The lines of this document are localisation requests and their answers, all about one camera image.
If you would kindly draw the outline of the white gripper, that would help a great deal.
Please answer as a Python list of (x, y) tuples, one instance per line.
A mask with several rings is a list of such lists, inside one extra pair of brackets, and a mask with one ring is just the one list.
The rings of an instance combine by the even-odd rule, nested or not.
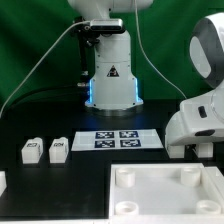
[(224, 124), (217, 119), (185, 119), (175, 113), (165, 130), (166, 146), (181, 146), (224, 141)]

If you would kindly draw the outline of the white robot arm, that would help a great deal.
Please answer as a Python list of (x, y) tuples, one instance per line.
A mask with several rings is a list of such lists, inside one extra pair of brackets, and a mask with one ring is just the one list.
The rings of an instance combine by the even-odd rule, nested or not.
[[(137, 12), (154, 0), (67, 0), (86, 22), (81, 29), (96, 40), (95, 75), (86, 106), (106, 114), (121, 113), (143, 104), (131, 72), (130, 35), (112, 13)], [(190, 57), (197, 72), (212, 87), (184, 100), (165, 130), (167, 146), (224, 141), (224, 13), (201, 19), (190, 41)]]

